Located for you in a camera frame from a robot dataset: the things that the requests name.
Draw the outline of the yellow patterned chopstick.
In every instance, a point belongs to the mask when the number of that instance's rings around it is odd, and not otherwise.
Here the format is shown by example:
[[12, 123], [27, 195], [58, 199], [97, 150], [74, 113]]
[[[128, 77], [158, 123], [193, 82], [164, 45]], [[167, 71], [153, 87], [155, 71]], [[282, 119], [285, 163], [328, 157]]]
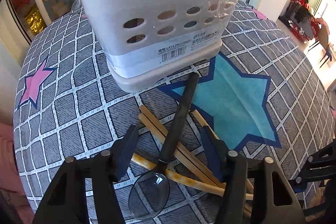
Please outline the yellow patterned chopstick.
[[[171, 170], [165, 170], [165, 175], [175, 182], [183, 184], [185, 186], [189, 186], [191, 188], [201, 190], [204, 192], [217, 194], [218, 196], [223, 196], [224, 190], [226, 187], [225, 183], [220, 183], [217, 179], [211, 174], [207, 176], [202, 170], [200, 170], [192, 161], [189, 160], [188, 157], [185, 157], [180, 151], [175, 151], [174, 156], [177, 156], [177, 159], [184, 164], [192, 173], [194, 173], [201, 181], [194, 180], [192, 178], [183, 176]], [[147, 170], [151, 170], [156, 167], [156, 164], [153, 162], [141, 157], [140, 155], [134, 153], [131, 159], [136, 164], [146, 168]], [[246, 193], [245, 194], [246, 200], [253, 200], [253, 194]]]

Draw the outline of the white plastic utensil holder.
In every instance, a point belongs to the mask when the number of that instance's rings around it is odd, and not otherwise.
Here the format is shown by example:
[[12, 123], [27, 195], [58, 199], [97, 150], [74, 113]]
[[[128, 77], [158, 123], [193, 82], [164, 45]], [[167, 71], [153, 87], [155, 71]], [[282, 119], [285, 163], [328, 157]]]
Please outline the white plastic utensil holder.
[[216, 56], [238, 0], [80, 0], [125, 92]]

